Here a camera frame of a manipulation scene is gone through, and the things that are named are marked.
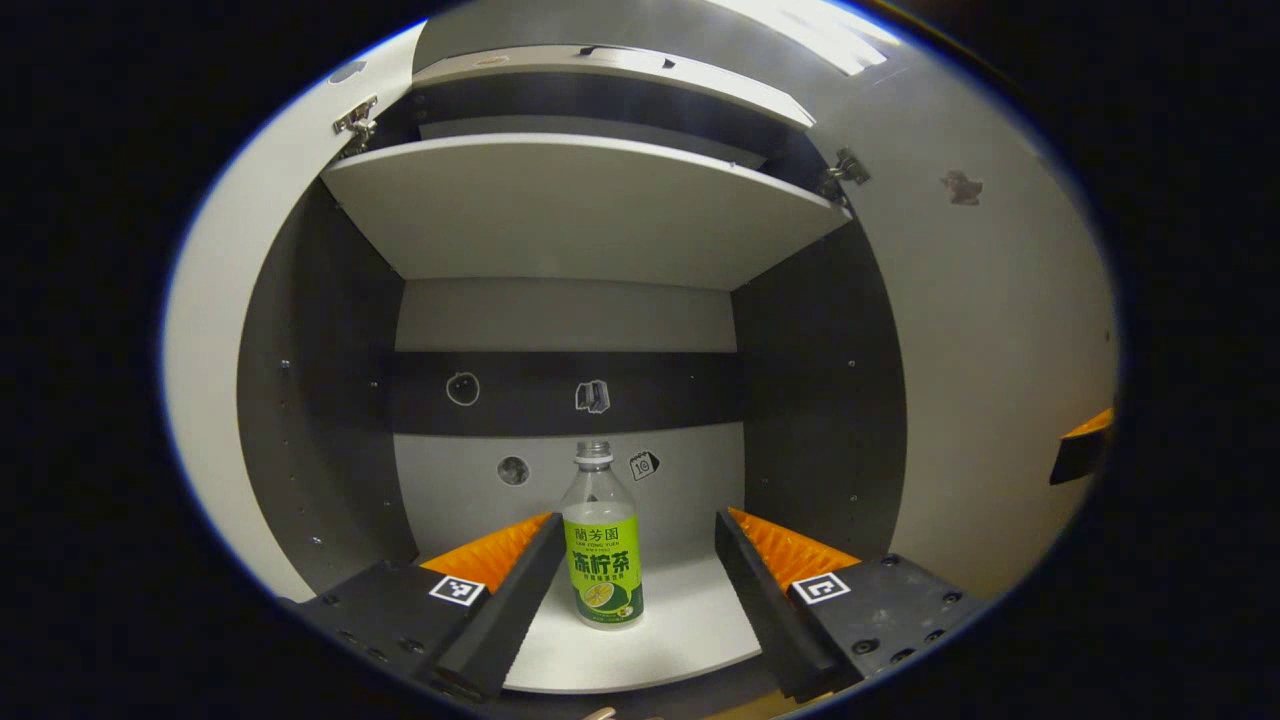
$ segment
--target lemon illustration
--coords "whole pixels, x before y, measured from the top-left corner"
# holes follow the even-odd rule
[[[608,612],[627,603],[627,591],[613,583],[600,583],[582,593],[582,602],[591,610]]]

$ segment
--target orange object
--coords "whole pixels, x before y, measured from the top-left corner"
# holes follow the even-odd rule
[[[1069,437],[1076,437],[1076,436],[1083,436],[1083,434],[1088,434],[1088,433],[1093,433],[1093,432],[1101,430],[1101,429],[1111,425],[1111,420],[1112,420],[1114,416],[1115,416],[1115,413],[1112,411],[1112,409],[1107,407],[1102,413],[1098,413],[1097,415],[1094,415],[1093,419],[1089,420],[1088,423],[1084,423],[1079,428],[1075,428],[1074,430],[1066,433],[1062,437],[1064,438],[1069,438]]]
[[[786,593],[795,580],[803,580],[823,573],[849,568],[859,562],[852,555],[822,544],[800,533],[788,530],[755,515],[749,515],[733,507],[728,509],[733,519],[764,559],[769,574]]]
[[[498,585],[516,566],[516,560],[520,560],[521,553],[529,547],[529,541],[534,539],[543,523],[550,516],[550,512],[535,515],[522,523],[433,557],[421,566],[463,580],[484,583],[490,593],[498,592]]]

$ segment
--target plastic bottle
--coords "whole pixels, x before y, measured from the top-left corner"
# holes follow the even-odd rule
[[[609,465],[608,441],[577,443],[577,475],[561,498],[570,583],[591,628],[628,628],[644,614],[636,503]]]

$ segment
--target bottle label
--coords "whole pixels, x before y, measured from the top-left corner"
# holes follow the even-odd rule
[[[612,525],[564,521],[568,578],[588,620],[630,623],[644,611],[636,525],[635,515]]]

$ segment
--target green label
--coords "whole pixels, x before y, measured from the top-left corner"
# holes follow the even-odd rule
[[[644,612],[636,516],[612,525],[564,520],[568,578],[577,611],[595,623],[630,623]]]

